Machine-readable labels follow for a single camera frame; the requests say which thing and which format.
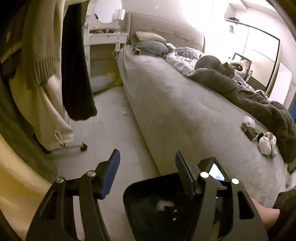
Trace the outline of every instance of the floor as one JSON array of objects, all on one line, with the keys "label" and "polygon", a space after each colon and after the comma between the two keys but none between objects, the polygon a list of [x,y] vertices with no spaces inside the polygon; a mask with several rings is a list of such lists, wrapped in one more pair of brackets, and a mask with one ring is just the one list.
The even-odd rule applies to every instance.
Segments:
[{"label": "floor", "polygon": [[[98,163],[108,160],[113,149],[120,151],[120,165],[111,192],[99,201],[104,223],[111,240],[133,241],[134,237],[124,211],[122,196],[132,183],[160,176],[149,152],[122,86],[94,96],[98,110],[87,121],[71,122],[75,143],[82,141],[88,146],[86,152],[79,148],[63,149],[51,154],[58,167],[58,175],[66,179],[81,177]],[[78,238],[84,232],[79,211],[79,200],[74,199],[75,223]]]}]

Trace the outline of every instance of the white pillow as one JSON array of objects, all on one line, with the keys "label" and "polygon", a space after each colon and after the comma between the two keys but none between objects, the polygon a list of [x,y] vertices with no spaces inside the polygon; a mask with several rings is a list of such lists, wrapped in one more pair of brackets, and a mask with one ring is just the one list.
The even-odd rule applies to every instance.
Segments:
[{"label": "white pillow", "polygon": [[150,32],[136,32],[136,36],[140,41],[160,41],[160,42],[165,42],[166,39],[161,37],[158,34],[155,33],[150,33]]},{"label": "white pillow", "polygon": [[91,91],[97,93],[110,88],[115,80],[108,76],[96,76],[89,78],[89,82],[91,84]]}]

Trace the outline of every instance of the drawer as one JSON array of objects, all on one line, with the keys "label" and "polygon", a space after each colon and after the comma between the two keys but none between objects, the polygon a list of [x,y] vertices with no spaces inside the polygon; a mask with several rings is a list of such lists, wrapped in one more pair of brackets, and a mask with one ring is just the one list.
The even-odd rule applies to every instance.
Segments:
[{"label": "drawer", "polygon": [[112,35],[112,34],[98,34],[90,36],[90,45],[96,44],[112,44],[119,41],[120,43],[126,43],[126,35]]}]

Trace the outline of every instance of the mattress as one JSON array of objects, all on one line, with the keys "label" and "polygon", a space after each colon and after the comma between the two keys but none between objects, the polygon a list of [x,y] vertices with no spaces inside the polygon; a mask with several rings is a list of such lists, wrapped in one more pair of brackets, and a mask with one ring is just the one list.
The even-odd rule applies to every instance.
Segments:
[{"label": "mattress", "polygon": [[[272,207],[289,186],[281,155],[267,158],[240,126],[247,112],[216,92],[182,76],[164,59],[133,55],[125,46],[118,66],[125,92],[149,150],[162,175],[177,172],[175,154],[199,163],[214,156],[249,195]],[[257,120],[256,128],[267,129]]]}]

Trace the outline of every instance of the gray pillow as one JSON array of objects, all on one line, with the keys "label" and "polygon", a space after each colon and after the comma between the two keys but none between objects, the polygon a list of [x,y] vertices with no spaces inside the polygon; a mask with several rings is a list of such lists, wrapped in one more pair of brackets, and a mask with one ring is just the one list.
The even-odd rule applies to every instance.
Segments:
[{"label": "gray pillow", "polygon": [[168,53],[168,48],[159,41],[140,41],[135,46],[135,54],[146,54],[164,57]]}]

